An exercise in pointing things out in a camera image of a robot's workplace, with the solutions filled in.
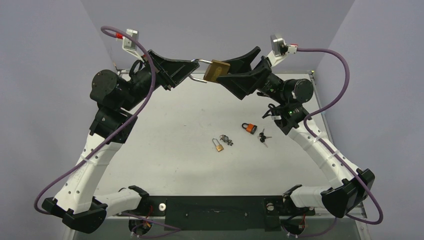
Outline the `large brass padlock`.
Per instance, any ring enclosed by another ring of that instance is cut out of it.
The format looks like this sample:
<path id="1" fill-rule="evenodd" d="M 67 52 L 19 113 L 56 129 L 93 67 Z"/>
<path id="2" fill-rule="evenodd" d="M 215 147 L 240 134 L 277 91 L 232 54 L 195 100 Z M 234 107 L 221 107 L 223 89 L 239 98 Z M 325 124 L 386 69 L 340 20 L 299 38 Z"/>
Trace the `large brass padlock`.
<path id="1" fill-rule="evenodd" d="M 200 82 L 200 83 L 217 83 L 217 78 L 220 76 L 225 76 L 228 74 L 231 65 L 224 61 L 219 60 L 204 60 L 204 59 L 193 59 L 192 62 L 197 63 L 205 63 L 208 64 L 208 68 L 206 69 L 203 78 L 193 77 L 191 74 L 188 76 L 191 80 Z"/>

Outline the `orange round padlock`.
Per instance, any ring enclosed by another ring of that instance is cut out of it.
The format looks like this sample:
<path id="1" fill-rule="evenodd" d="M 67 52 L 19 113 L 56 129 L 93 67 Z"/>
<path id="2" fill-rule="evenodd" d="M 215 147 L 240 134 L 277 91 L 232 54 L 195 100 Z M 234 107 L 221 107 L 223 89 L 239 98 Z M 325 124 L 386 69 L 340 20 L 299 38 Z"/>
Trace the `orange round padlock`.
<path id="1" fill-rule="evenodd" d="M 251 135 L 254 135 L 257 131 L 258 126 L 252 123 L 242 123 L 241 127 Z"/>

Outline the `black headed key bunch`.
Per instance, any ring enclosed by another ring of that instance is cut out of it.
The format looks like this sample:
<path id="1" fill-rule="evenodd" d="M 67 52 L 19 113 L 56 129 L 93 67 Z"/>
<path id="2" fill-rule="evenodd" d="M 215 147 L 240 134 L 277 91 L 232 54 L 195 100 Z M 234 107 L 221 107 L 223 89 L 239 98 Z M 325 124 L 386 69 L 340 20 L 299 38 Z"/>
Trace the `black headed key bunch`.
<path id="1" fill-rule="evenodd" d="M 266 143 L 266 139 L 272 138 L 271 136 L 266 136 L 265 135 L 265 128 L 262 129 L 262 131 L 258 134 L 259 141 L 266 147 L 268 148 L 268 145 Z"/>

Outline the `small black keys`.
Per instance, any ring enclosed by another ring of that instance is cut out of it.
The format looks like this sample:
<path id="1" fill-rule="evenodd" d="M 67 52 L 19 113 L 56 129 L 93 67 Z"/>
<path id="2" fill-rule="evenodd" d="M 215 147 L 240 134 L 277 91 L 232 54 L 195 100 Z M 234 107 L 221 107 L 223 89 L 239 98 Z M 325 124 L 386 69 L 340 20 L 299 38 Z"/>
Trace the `small black keys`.
<path id="1" fill-rule="evenodd" d="M 220 140 L 229 146 L 232 146 L 234 144 L 233 141 L 225 134 L 220 135 Z"/>

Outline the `small brass padlock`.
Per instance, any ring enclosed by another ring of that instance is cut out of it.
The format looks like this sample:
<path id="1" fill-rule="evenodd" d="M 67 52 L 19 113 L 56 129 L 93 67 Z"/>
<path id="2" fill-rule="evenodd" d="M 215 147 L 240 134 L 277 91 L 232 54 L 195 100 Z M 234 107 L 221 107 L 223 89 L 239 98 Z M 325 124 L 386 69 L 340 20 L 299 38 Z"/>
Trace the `small brass padlock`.
<path id="1" fill-rule="evenodd" d="M 223 145 L 220 143 L 220 141 L 217 138 L 213 138 L 212 143 L 214 144 L 214 146 L 215 146 L 215 148 L 218 152 L 221 152 L 222 150 L 224 150 Z"/>

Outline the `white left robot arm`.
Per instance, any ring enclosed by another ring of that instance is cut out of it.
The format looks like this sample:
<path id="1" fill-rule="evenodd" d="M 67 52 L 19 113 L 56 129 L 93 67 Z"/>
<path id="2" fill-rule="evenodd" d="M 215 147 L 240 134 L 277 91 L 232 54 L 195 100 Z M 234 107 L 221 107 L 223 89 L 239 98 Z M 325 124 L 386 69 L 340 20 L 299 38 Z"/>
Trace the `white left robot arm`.
<path id="1" fill-rule="evenodd" d="M 98 111 L 89 128 L 76 169 L 62 189 L 46 198 L 42 208 L 61 218 L 72 230 L 90 234 L 110 216 L 125 211 L 143 215 L 149 209 L 149 194 L 132 185 L 107 195 L 95 195 L 97 186 L 117 151 L 127 141 L 137 116 L 130 110 L 158 87 L 171 90 L 194 72 L 199 64 L 162 57 L 148 51 L 152 63 L 136 60 L 129 80 L 104 69 L 93 77 L 90 98 Z"/>

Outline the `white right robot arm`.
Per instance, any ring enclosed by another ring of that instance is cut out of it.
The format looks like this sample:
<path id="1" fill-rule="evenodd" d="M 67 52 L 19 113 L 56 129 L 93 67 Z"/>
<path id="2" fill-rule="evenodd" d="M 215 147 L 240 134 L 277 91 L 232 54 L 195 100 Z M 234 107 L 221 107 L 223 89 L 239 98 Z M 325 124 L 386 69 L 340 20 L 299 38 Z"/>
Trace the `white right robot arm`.
<path id="1" fill-rule="evenodd" d="M 292 187 L 284 194 L 283 209 L 294 214 L 300 208 L 323 208 L 342 218 L 371 195 L 375 175 L 369 169 L 360 169 L 340 153 L 304 108 L 303 104 L 314 94 L 312 82 L 305 78 L 282 80 L 272 72 L 273 66 L 299 51 L 296 44 L 281 46 L 263 56 L 256 67 L 251 67 L 260 52 L 260 48 L 255 47 L 243 56 L 227 60 L 229 71 L 219 76 L 217 82 L 238 99 L 252 93 L 272 99 L 264 116 L 271 117 L 324 173 L 328 185 Z"/>

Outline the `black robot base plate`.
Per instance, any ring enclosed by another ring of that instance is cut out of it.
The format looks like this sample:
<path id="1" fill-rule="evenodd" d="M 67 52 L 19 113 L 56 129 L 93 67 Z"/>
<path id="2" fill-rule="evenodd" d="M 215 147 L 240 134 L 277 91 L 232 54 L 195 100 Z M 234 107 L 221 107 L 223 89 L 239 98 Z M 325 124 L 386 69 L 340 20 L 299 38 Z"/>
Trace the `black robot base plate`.
<path id="1" fill-rule="evenodd" d="M 128 213 L 163 217 L 167 231 L 280 231 L 284 220 L 315 211 L 295 207 L 281 195 L 251 196 L 149 196 Z"/>

